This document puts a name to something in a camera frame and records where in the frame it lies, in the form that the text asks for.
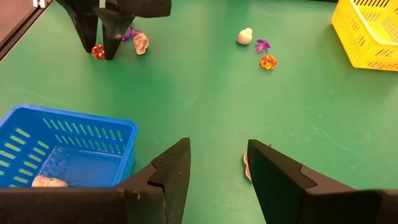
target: purple plastic flower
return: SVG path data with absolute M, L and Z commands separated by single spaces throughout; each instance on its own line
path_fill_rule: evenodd
M 271 45 L 266 40 L 259 39 L 256 42 L 258 43 L 256 54 L 260 54 L 264 50 L 267 50 L 267 49 L 271 48 Z
M 129 31 L 129 35 L 123 35 L 122 37 L 122 41 L 127 41 L 131 38 L 133 38 L 135 35 L 142 33 L 141 31 L 138 31 L 136 29 L 134 29 L 132 26 L 130 26 L 130 31 Z

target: yellow plastic basket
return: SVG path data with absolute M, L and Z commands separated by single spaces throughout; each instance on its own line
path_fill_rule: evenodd
M 353 67 L 398 71 L 398 0 L 340 0 L 331 23 Z

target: orange plastic gem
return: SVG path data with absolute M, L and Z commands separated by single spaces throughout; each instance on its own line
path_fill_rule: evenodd
M 102 44 L 95 45 L 91 50 L 91 55 L 94 56 L 94 58 L 104 60 L 105 59 L 104 46 Z
M 260 60 L 261 67 L 265 69 L 274 69 L 278 61 L 272 55 L 264 55 Z

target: blue basket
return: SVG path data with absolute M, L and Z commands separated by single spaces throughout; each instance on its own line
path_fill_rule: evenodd
M 113 186 L 130 176 L 137 131 L 122 119 L 17 106 L 0 122 L 0 187 L 30 187 L 37 175 Z

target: small plastic toy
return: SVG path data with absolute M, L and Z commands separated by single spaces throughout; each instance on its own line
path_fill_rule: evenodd
M 149 46 L 149 40 L 145 34 L 140 33 L 132 39 L 132 44 L 136 50 L 136 54 L 142 55 Z
M 94 56 L 94 58 L 104 60 L 105 59 L 104 46 L 102 44 L 95 45 L 91 50 L 91 55 Z
M 267 50 L 267 49 L 271 48 L 271 45 L 266 40 L 259 39 L 256 42 L 258 43 L 257 44 L 256 54 L 261 54 L 261 52 L 263 52 L 264 50 Z
M 278 61 L 276 58 L 272 55 L 264 55 L 262 56 L 260 60 L 260 65 L 261 67 L 267 69 L 267 70 L 272 70 L 276 67 Z
M 48 178 L 38 175 L 33 180 L 32 187 L 68 187 L 68 184 L 57 178 Z
M 248 179 L 251 181 L 249 164 L 248 164 L 248 152 L 247 151 L 243 155 L 243 162 L 246 165 L 246 169 L 244 170 L 244 173 L 246 174 L 246 177 L 248 177 Z
M 238 41 L 238 43 L 242 45 L 249 45 L 252 39 L 253 30 L 250 28 L 246 28 L 239 33 L 238 39 L 236 41 Z
M 140 33 L 142 33 L 142 32 L 138 31 L 138 30 L 134 29 L 132 26 L 130 26 L 129 34 L 128 35 L 124 34 L 122 37 L 122 41 L 127 41 L 129 39 L 132 39 L 134 36 L 136 36 Z

